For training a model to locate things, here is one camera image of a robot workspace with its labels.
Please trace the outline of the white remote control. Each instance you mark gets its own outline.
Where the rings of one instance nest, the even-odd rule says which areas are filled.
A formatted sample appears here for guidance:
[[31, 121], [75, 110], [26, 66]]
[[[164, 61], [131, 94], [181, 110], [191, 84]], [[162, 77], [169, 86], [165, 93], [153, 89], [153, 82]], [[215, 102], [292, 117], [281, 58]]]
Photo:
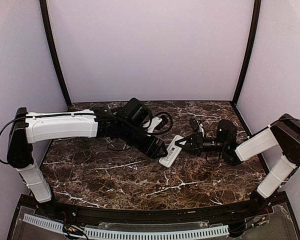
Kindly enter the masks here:
[[166, 168], [170, 168], [172, 166], [172, 164], [174, 163], [174, 161], [176, 160], [176, 158], [178, 157], [179, 153], [182, 151], [182, 148], [175, 145], [175, 143], [179, 140], [183, 139], [182, 136], [180, 135], [176, 135], [173, 140], [171, 141], [171, 143], [169, 144], [169, 146], [167, 147], [167, 152], [168, 155], [165, 157], [161, 157], [159, 159], [159, 163], [161, 165], [163, 165]]

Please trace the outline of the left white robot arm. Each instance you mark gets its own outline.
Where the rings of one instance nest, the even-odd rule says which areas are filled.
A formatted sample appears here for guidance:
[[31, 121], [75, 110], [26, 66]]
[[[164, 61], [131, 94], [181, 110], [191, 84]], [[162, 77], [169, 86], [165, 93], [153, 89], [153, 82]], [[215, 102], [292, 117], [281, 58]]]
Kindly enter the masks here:
[[154, 130], [164, 112], [153, 115], [140, 100], [131, 98], [123, 107], [95, 107], [60, 113], [28, 112], [20, 107], [11, 126], [5, 165], [15, 168], [40, 204], [53, 193], [33, 157], [32, 145], [45, 140], [73, 137], [121, 139], [151, 159], [168, 155], [165, 142]]

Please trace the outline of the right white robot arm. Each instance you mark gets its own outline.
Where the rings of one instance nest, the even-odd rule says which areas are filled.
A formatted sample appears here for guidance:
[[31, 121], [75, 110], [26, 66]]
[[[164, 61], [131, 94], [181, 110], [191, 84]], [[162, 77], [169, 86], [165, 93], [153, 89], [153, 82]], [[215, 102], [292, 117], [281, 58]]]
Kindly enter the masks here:
[[237, 166], [273, 147], [281, 148], [280, 158], [249, 196], [246, 211], [251, 215], [265, 208], [275, 191], [300, 167], [300, 119], [287, 113], [240, 144], [238, 129], [230, 120], [218, 122], [215, 138], [206, 137], [195, 119], [189, 122], [194, 133], [174, 144], [193, 156], [217, 152], [228, 165]]

